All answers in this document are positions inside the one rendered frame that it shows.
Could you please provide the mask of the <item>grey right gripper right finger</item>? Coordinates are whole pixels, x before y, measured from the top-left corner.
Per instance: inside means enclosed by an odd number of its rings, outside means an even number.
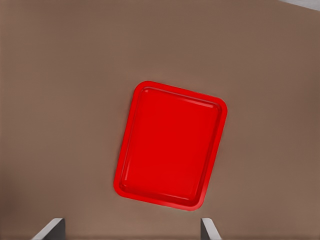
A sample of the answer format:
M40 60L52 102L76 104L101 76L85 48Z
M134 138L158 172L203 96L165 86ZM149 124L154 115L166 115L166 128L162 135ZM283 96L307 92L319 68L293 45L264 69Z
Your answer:
M200 219L200 240L222 240L211 218Z

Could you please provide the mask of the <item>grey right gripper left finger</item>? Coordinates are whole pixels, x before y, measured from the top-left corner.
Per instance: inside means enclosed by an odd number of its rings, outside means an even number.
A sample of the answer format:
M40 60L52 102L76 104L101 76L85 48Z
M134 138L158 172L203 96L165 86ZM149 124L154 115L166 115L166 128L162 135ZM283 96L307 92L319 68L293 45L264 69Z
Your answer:
M31 240L66 240L66 221L64 218L52 219Z

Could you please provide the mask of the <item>red plastic tray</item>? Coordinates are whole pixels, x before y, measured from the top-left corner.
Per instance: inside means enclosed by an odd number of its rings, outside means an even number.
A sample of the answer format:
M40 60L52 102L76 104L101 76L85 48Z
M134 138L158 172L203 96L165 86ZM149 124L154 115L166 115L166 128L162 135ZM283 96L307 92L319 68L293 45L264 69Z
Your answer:
M227 113L221 98L154 81L139 83L132 95L114 190L137 201L199 209Z

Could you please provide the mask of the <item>silver frame post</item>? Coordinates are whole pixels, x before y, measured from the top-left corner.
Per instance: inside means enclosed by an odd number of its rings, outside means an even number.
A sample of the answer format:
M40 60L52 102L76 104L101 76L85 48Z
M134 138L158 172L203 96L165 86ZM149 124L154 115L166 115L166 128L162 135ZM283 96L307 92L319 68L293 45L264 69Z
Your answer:
M280 1L320 12L320 0L280 0Z

